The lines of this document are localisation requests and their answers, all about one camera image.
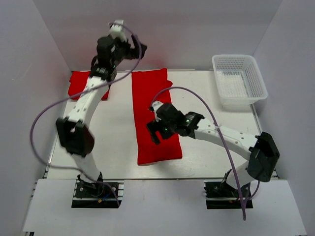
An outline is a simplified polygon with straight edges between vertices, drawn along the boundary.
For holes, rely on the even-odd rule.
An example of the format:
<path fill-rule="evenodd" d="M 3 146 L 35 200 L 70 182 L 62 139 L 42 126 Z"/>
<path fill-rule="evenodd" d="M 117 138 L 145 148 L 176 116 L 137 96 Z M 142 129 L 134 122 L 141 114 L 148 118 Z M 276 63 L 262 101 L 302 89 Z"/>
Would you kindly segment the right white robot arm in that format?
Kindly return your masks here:
<path fill-rule="evenodd" d="M 160 144 L 161 139 L 166 140 L 178 134 L 219 145 L 245 159 L 244 164 L 232 167 L 224 176 L 222 189 L 226 195 L 234 196 L 240 187 L 254 180 L 271 180 L 280 152 L 269 133 L 251 135 L 217 126 L 201 114 L 183 114 L 171 103 L 155 101 L 149 110 L 154 113 L 155 118 L 146 127 L 155 144 Z"/>

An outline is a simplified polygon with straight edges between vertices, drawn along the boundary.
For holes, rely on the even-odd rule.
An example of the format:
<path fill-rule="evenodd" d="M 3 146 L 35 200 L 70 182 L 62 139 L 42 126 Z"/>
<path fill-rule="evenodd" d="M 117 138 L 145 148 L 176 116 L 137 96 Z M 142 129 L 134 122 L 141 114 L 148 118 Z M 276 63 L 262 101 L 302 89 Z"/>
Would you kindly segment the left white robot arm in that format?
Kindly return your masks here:
<path fill-rule="evenodd" d="M 115 20 L 109 26 L 109 34 L 97 41 L 97 54 L 74 108 L 56 121 L 60 144 L 75 161 L 76 169 L 81 173 L 79 179 L 88 183 L 87 190 L 93 196 L 103 193 L 104 184 L 92 155 L 95 139 L 89 130 L 91 119 L 102 97 L 117 80 L 118 65 L 125 59 L 140 61 L 147 49 L 134 33 L 131 34 L 132 42 L 129 42 L 123 20 Z"/>

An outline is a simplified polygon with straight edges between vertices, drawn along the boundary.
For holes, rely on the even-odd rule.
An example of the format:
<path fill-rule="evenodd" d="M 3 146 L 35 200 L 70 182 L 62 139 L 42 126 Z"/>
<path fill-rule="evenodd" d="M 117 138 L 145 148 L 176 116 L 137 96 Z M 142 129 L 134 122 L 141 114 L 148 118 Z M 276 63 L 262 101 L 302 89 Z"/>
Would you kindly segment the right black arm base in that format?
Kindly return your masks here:
<path fill-rule="evenodd" d="M 204 196 L 206 208 L 215 209 L 241 209 L 241 201 L 237 189 L 226 184 L 226 179 L 232 170 L 229 170 L 221 181 L 204 181 Z"/>

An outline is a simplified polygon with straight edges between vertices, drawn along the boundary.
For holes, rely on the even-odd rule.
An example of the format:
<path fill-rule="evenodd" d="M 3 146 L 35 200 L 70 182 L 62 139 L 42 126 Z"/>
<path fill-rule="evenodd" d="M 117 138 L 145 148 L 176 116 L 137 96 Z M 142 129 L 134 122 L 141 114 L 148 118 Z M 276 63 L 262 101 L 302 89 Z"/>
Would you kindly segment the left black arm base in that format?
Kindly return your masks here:
<path fill-rule="evenodd" d="M 72 198 L 72 208 L 117 209 L 123 199 L 124 182 L 88 183 L 78 175 Z"/>

